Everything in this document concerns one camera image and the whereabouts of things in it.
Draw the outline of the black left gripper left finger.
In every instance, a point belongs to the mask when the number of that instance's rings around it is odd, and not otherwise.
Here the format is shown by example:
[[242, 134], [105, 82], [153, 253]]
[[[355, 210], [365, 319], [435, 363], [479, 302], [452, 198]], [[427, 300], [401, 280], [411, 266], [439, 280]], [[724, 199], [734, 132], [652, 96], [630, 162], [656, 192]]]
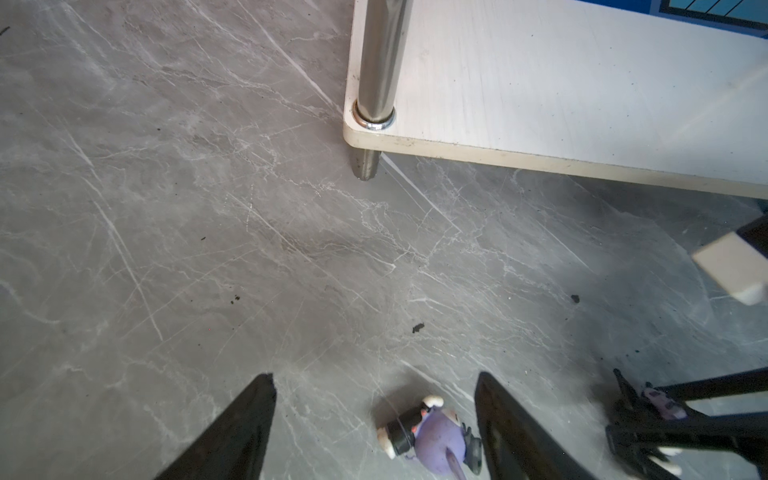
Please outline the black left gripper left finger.
[[276, 404], [273, 375], [256, 376], [157, 479], [259, 478]]

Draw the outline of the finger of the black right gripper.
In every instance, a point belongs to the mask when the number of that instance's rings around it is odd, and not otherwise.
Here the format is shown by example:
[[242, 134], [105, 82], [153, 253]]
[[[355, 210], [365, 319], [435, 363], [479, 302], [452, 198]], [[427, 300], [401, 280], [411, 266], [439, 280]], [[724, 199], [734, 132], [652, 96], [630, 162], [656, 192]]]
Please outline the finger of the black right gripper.
[[613, 424], [606, 427], [611, 452], [643, 479], [675, 476], [655, 461], [662, 447], [732, 452], [767, 477], [767, 415], [741, 414]]
[[[643, 397], [642, 390], [645, 385], [636, 390], [624, 377], [618, 368], [613, 369], [613, 374], [621, 393], [617, 403], [617, 414], [638, 420], [663, 420]], [[688, 418], [694, 416], [692, 410], [687, 407], [688, 401], [705, 400], [711, 398], [731, 397], [762, 393], [767, 391], [767, 369], [755, 369], [746, 372], [657, 387], [669, 397], [681, 404], [688, 413]]]

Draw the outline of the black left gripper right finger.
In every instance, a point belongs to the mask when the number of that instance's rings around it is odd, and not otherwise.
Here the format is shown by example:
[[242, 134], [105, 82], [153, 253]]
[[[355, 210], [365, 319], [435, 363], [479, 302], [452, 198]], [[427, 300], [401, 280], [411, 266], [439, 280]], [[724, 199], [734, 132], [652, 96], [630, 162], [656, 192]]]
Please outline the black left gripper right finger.
[[475, 387], [477, 425], [492, 479], [591, 479], [593, 475], [488, 373]]

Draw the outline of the black purple figurine toy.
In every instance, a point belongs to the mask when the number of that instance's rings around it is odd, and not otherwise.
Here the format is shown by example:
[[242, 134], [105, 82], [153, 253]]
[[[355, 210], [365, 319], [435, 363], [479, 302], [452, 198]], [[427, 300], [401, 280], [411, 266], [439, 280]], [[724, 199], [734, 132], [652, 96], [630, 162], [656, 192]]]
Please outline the black purple figurine toy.
[[[649, 382], [646, 383], [642, 390], [642, 397], [655, 408], [663, 420], [676, 421], [688, 418], [688, 413], [681, 404], [662, 390], [653, 387]], [[677, 456], [682, 450], [676, 447], [658, 447], [657, 450], [662, 455], [662, 458], [652, 456], [651, 460], [675, 477], [680, 477], [682, 468], [677, 464], [669, 462], [667, 457]]]

